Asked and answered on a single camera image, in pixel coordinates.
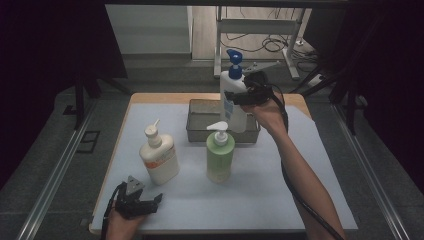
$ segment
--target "white table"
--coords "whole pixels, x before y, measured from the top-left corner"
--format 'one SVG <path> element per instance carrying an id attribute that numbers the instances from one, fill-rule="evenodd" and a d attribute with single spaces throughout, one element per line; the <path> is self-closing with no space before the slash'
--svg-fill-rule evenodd
<path id="1" fill-rule="evenodd" d="M 188 104 L 181 104 L 184 101 L 179 100 L 164 104 L 166 101 L 130 103 L 90 231 L 101 231 L 107 202 L 116 186 L 126 181 L 128 175 L 146 185 L 142 200 L 164 194 L 158 212 L 150 215 L 140 227 L 144 234 L 304 231 L 281 174 L 277 148 L 266 131 L 260 132 L 256 144 L 236 145 L 230 178 L 223 184 L 216 184 L 206 177 L 205 144 L 187 140 Z M 287 106 L 287 112 L 289 134 L 329 191 L 343 227 L 357 229 L 314 122 L 297 107 Z M 150 181 L 138 155 L 140 146 L 147 141 L 144 128 L 158 118 L 159 133 L 174 137 L 180 164 L 179 174 L 161 186 Z"/>

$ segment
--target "forearm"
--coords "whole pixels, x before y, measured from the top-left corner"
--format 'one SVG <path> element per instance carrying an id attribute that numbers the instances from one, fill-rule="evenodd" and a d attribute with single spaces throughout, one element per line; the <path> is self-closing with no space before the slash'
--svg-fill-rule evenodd
<path id="1" fill-rule="evenodd" d="M 277 144 L 282 164 L 294 189 L 303 200 L 345 238 L 336 209 L 325 187 L 285 133 L 284 128 L 269 130 Z M 333 239 L 296 201 L 309 239 Z"/>

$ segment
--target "bottle cap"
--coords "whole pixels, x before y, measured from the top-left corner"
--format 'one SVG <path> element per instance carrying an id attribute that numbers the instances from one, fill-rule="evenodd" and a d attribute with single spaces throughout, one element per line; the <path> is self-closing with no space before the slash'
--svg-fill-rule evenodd
<path id="1" fill-rule="evenodd" d="M 243 70 L 238 64 L 243 61 L 243 54 L 233 49 L 227 49 L 227 54 L 230 56 L 230 62 L 233 64 L 228 70 L 228 76 L 231 79 L 240 79 Z"/>
<path id="2" fill-rule="evenodd" d="M 151 147 L 159 147 L 162 144 L 162 139 L 158 136 L 158 123 L 159 119 L 153 125 L 147 126 L 146 130 L 144 130 L 148 138 L 147 142 Z"/>
<path id="3" fill-rule="evenodd" d="M 207 130 L 217 130 L 215 133 L 215 144 L 218 146 L 224 146 L 228 141 L 228 134 L 225 132 L 228 128 L 228 123 L 221 121 L 210 126 L 207 126 Z"/>

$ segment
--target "pump bottle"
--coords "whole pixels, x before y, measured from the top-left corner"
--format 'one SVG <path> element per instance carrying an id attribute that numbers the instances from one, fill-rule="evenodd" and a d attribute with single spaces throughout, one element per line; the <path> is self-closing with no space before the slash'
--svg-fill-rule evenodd
<path id="1" fill-rule="evenodd" d="M 230 61 L 233 64 L 228 71 L 221 72 L 220 76 L 220 111 L 221 121 L 228 123 L 228 129 L 236 133 L 242 133 L 246 130 L 247 114 L 238 105 L 227 100 L 225 92 L 243 93 L 246 92 L 246 86 L 243 83 L 244 75 L 242 68 L 238 65 L 243 60 L 243 55 L 235 50 L 228 49 Z"/>
<path id="2" fill-rule="evenodd" d="M 180 171 L 175 152 L 174 140 L 171 135 L 158 135 L 159 119 L 147 126 L 144 133 L 147 143 L 140 148 L 140 157 L 144 162 L 150 179 L 157 185 L 162 185 L 175 177 Z"/>
<path id="3" fill-rule="evenodd" d="M 231 163 L 235 147 L 234 138 L 226 133 L 228 124 L 224 121 L 208 126 L 207 130 L 217 130 L 206 140 L 207 176 L 216 183 L 227 180 L 231 174 Z"/>

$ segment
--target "gray floor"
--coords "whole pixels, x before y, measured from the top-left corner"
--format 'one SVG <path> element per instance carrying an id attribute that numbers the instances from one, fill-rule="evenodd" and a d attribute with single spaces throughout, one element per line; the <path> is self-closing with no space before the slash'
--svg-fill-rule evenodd
<path id="1" fill-rule="evenodd" d="M 129 79 L 118 80 L 136 92 L 217 92 L 212 62 L 186 59 L 127 59 Z M 285 67 L 268 71 L 271 81 L 287 92 L 297 85 Z M 87 230 L 97 196 L 129 102 L 129 96 L 99 81 L 103 94 L 96 102 L 87 131 L 100 131 L 93 153 L 75 153 L 35 239 L 98 239 Z M 396 239 L 364 178 L 324 89 L 307 98 L 312 118 L 332 161 L 347 202 L 359 226 L 349 239 Z M 73 89 L 57 96 L 55 110 L 24 161 L 0 193 L 0 234 L 14 239 L 33 207 L 50 172 L 73 134 L 75 116 L 63 115 L 74 105 Z M 403 220 L 410 239 L 424 239 L 423 196 L 399 163 L 370 129 L 360 111 L 357 137 L 382 186 Z M 148 236 L 147 239 L 212 239 L 217 236 Z M 222 239 L 302 239 L 281 234 L 220 235 Z"/>

